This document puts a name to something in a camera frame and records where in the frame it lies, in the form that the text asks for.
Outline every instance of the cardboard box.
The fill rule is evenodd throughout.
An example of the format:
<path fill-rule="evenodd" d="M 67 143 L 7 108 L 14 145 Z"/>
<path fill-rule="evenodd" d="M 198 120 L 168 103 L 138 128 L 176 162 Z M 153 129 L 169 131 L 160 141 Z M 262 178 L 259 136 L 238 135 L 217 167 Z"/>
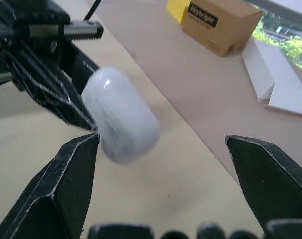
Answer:
<path fill-rule="evenodd" d="M 240 0 L 191 0 L 183 32 L 225 56 L 244 48 L 262 16 Z"/>
<path fill-rule="evenodd" d="M 259 101 L 302 115 L 302 82 L 280 49 L 251 39 L 242 57 Z"/>
<path fill-rule="evenodd" d="M 169 0 L 167 11 L 179 24 L 183 24 L 191 0 Z"/>

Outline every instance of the beige tabletop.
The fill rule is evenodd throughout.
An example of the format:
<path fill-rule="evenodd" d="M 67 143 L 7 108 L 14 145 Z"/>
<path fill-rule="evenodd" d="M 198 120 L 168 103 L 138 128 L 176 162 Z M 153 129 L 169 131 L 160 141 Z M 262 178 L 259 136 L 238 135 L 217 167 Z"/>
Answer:
<path fill-rule="evenodd" d="M 302 117 L 259 103 L 240 52 L 215 55 L 182 32 L 166 4 L 103 0 L 97 14 L 234 178 L 228 134 L 274 143 L 302 167 Z"/>
<path fill-rule="evenodd" d="M 88 10 L 83 0 L 58 0 L 72 18 Z M 78 42 L 100 66 L 124 71 L 161 124 L 156 148 L 119 166 L 98 152 L 92 199 L 82 238 L 94 223 L 151 225 L 156 237 L 169 229 L 194 238 L 199 223 L 215 221 L 229 233 L 262 230 L 238 184 L 190 126 L 106 29 L 103 39 Z M 0 87 L 0 223 L 32 179 L 60 146 L 85 131 L 67 126 L 12 84 Z"/>

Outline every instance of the white capsule-shaped object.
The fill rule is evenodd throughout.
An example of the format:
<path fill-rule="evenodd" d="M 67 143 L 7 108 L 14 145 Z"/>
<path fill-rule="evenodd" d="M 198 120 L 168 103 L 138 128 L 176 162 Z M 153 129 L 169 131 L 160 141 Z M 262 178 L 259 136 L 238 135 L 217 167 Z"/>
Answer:
<path fill-rule="evenodd" d="M 154 148 L 160 135 L 159 122 L 117 68 L 94 72 L 81 97 L 96 121 L 101 148 L 110 160 L 127 164 Z"/>

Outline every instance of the tree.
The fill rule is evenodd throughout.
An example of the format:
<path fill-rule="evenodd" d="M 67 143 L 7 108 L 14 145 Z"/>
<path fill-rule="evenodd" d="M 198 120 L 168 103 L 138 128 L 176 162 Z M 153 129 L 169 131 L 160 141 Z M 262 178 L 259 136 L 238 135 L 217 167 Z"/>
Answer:
<path fill-rule="evenodd" d="M 289 40 L 278 41 L 264 31 L 263 18 L 258 23 L 253 37 L 269 45 L 279 47 L 287 59 L 302 69 L 302 37 L 292 36 Z"/>

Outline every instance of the black cable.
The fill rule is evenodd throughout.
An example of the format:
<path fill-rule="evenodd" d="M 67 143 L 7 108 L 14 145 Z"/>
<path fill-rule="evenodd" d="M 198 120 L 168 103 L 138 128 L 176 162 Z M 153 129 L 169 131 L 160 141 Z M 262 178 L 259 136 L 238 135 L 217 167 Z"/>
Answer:
<path fill-rule="evenodd" d="M 92 7 L 90 8 L 90 10 L 88 11 L 84 21 L 88 21 L 90 19 L 90 17 L 92 17 L 93 13 L 95 13 L 97 7 L 99 6 L 101 0 L 95 0 L 95 3 L 92 5 Z"/>

